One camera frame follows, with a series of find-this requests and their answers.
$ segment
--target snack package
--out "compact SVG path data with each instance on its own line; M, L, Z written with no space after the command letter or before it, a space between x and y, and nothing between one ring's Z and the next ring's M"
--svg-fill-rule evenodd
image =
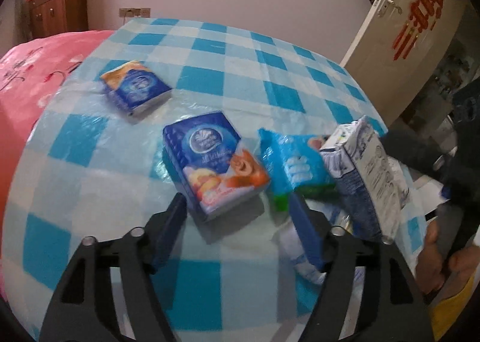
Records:
M205 220L259 193L270 182L222 112L167 125L163 138L190 207Z
M140 114L170 97L172 88L142 63L134 60L101 76L108 97L129 115Z
M317 199L331 192L335 182L323 166L320 148L326 136L282 135L259 129L260 154L272 183L275 207L288 209L288 194L298 190L306 198Z
M320 155L335 179L355 233L362 239L395 238L400 196L377 133L366 117L339 125Z

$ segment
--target door handle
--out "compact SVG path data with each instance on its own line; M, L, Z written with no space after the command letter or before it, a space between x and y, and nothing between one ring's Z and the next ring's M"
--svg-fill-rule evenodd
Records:
M399 5L397 5L393 0L387 0L387 3L392 5L398 11L399 14L402 14L403 12L402 8Z
M379 17L383 17L387 13L387 9L390 6L393 6L393 8L397 10L399 14L403 13L402 8L399 5L397 5L394 0L381 0L380 5L377 9L377 15Z

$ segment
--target plastic tablecloth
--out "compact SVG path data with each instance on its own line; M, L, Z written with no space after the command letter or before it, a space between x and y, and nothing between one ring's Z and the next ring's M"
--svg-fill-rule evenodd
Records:
M129 60L142 61L175 88L171 99L141 118L121 114L99 81ZM261 127L330 134L337 124L367 115L377 131L386 130L352 77L317 53L212 23L130 21L52 99L11 186L5 287L14 314L33 336L81 238L123 236L170 203L176 189L162 160L163 127L219 109L251 148ZM425 219L411 187L396 241L412 266ZM183 342L298 340L319 288L296 275L272 240L284 221L264 194L209 223L188 217L171 259L152 278ZM114 292L118 275L112 270ZM131 336L128 322L122 327Z

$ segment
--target person's hand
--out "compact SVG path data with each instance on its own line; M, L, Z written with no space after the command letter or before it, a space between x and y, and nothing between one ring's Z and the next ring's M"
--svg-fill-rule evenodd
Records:
M441 273L442 257L436 244L438 235L438 224L434 220L427 227L424 247L418 256L417 267L415 268L417 284L424 294L440 289L445 283L445 277ZM458 274L442 292L442 299L459 293L465 287L479 263L480 248L476 245L465 247L454 253L448 261L448 267L452 273Z

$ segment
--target cabinet drawer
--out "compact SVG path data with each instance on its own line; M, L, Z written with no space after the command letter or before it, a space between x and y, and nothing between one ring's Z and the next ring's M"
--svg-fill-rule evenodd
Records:
M37 6L40 6L47 2L48 0L31 0L30 1L30 10L33 8L36 8Z

